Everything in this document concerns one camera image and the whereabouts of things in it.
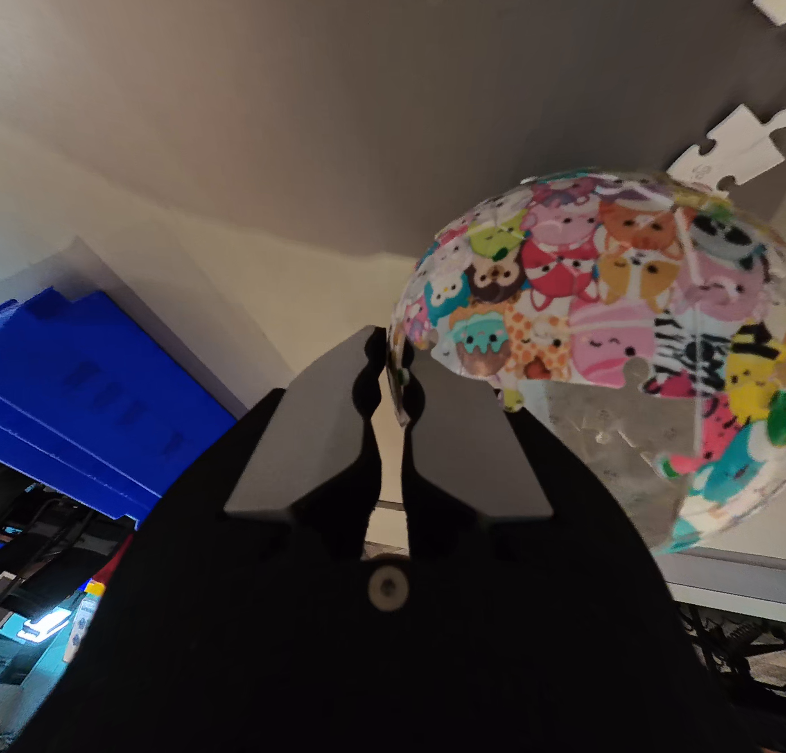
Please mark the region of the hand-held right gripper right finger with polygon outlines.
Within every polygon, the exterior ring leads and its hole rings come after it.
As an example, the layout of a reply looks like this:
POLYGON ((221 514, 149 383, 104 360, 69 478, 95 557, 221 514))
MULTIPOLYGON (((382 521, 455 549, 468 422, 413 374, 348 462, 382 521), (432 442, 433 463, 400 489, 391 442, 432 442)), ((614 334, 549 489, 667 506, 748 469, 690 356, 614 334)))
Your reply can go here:
POLYGON ((550 504, 490 385, 408 351, 401 465, 409 555, 442 560, 496 530, 552 522, 550 504))

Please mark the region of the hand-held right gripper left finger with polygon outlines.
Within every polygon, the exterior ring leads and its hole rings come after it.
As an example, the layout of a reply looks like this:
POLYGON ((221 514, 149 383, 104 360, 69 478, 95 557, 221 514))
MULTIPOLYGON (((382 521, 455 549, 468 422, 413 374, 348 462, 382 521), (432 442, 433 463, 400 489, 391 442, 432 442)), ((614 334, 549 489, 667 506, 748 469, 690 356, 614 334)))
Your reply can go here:
POLYGON ((338 560, 360 558, 381 492, 372 419, 384 366, 379 326, 361 328, 308 365, 277 404, 225 514, 306 534, 338 560))

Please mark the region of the colourful puzzle ball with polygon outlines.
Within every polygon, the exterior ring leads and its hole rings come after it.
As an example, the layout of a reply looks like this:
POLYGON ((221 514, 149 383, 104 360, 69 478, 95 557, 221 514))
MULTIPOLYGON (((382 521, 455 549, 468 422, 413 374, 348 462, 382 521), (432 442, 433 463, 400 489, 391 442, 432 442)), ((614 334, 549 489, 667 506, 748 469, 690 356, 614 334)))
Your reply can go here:
POLYGON ((531 178, 445 226, 391 327, 529 409, 656 552, 784 490, 784 238, 666 174, 531 178))

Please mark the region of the white joined puzzle pieces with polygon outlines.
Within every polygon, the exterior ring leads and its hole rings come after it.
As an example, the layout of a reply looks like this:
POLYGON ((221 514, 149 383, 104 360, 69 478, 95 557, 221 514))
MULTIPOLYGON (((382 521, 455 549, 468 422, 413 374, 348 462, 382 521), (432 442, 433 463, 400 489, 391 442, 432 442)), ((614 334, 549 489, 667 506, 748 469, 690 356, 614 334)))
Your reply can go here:
POLYGON ((691 146, 667 174, 689 187, 725 196, 728 192, 720 187, 724 179, 744 185, 784 163, 784 154, 771 138, 784 128, 784 109, 763 122, 748 106, 739 105, 707 133, 706 139, 713 142, 708 152, 691 146))

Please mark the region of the blue plastic bin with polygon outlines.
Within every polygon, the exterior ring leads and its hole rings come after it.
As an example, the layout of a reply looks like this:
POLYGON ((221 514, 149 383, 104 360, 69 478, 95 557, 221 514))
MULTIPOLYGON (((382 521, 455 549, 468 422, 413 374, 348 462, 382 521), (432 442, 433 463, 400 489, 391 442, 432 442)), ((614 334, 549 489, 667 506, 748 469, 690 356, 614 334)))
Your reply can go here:
POLYGON ((2 463, 141 523, 237 419, 101 291, 2 303, 2 463))

